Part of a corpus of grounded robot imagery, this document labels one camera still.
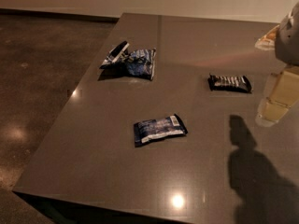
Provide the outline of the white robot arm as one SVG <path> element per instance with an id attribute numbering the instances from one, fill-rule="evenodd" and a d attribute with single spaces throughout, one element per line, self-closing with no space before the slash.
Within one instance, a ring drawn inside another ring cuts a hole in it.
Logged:
<path id="1" fill-rule="evenodd" d="M 272 74 L 265 85 L 256 122 L 264 127 L 277 124 L 299 101 L 299 3 L 281 23 L 259 38 L 255 47 L 273 50 L 278 60 L 286 64 L 279 74 Z"/>

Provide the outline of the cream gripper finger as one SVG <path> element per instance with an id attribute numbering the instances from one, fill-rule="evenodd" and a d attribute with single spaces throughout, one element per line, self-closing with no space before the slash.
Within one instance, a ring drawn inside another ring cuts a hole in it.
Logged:
<path id="1" fill-rule="evenodd" d="M 299 101 L 299 67 L 287 65 L 268 78 L 264 98 L 258 106 L 256 122 L 263 127 L 277 124 Z"/>
<path id="2" fill-rule="evenodd" d="M 256 41 L 255 47 L 261 50 L 274 50 L 278 29 L 279 26 L 277 25 L 273 27 L 271 30 L 269 30 L 265 35 L 260 37 Z"/>

